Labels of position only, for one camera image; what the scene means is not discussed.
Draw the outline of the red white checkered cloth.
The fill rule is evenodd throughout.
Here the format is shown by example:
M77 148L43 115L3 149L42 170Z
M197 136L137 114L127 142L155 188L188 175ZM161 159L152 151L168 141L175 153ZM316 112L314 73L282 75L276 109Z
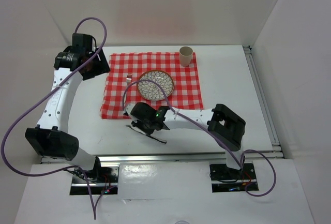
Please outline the red white checkered cloth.
M203 109L195 56L188 67L183 67L179 63L178 52L113 53L109 65L110 72L106 78L100 109L102 119L127 119L122 107L127 75L132 75L132 80L136 81L150 70L165 71L173 78L174 91L168 97L173 107Z

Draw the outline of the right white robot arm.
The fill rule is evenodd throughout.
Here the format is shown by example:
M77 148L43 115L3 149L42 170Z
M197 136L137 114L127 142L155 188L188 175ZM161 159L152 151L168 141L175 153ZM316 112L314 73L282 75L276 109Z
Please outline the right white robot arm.
M138 102L127 104L124 114L132 119L131 127L148 137L161 130L205 131L225 150L227 175L238 178L244 171L242 140L246 122L223 104L207 110L184 110L168 106L155 110L144 102Z

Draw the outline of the patterned ceramic plate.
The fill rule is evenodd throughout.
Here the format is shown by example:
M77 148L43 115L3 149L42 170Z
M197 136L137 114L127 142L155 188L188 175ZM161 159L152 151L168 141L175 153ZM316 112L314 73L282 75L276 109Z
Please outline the patterned ceramic plate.
M165 71L150 70L140 75L137 88L144 99L161 101L165 99L163 92L165 92L167 97L172 94L174 90L174 80Z

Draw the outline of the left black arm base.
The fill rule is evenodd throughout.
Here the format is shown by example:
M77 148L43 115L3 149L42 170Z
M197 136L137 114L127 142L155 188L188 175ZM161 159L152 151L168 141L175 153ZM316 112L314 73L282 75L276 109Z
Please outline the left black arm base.
M118 194L119 166L100 167L98 171L85 171L92 195ZM70 195L88 195L88 187L83 172L78 168L66 169L72 175Z

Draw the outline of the silver fork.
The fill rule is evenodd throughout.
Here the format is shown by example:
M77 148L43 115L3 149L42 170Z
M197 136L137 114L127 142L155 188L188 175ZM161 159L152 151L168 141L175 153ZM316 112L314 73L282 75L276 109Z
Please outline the silver fork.
M126 77L127 85L129 85L131 83L131 81L132 81L132 74L130 73L130 74L127 74L127 77Z

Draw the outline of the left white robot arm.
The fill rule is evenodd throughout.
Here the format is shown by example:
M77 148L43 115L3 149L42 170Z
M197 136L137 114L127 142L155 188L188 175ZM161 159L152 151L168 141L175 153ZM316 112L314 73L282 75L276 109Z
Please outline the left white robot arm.
M79 140L68 132L71 107L78 86L110 71L103 51L97 51L93 36L74 33L72 45L55 57L52 89L44 112L34 128L27 128L25 137L42 157L62 159L84 170L90 182L98 181L102 169L98 157L79 146Z

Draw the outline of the beige paper cup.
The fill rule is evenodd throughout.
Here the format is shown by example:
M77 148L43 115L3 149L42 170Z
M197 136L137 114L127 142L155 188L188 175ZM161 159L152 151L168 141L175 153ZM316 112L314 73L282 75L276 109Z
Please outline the beige paper cup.
M179 63L183 67L190 65L193 58L193 49L188 46L181 47L179 50Z

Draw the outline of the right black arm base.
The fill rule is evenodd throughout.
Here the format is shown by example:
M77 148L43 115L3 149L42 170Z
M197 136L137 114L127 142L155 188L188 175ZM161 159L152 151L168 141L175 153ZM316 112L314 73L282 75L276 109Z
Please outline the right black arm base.
M211 164L210 179L212 192L258 191L257 176L253 163L244 164L241 171L228 168L225 164Z

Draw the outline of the silver table knife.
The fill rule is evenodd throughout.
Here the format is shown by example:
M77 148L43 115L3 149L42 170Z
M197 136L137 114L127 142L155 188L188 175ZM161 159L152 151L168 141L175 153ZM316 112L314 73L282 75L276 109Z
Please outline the silver table knife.
M140 134L142 134L142 135L144 135L144 136L146 136L146 137L149 137L149 138L151 138L151 139L153 139L153 140L155 140L155 141L157 141L157 142L159 142L159 143L167 144L167 141L166 141L166 140L158 139L158 138L155 138L155 137L153 137L153 136L151 136L151 135L148 135L148 134L145 133L144 131L140 130L138 127L133 127L133 126L131 126L131 125L126 125L126 127L127 127L127 128L130 128L131 130L133 130L133 131L135 131L135 132L137 132L137 133L140 133Z

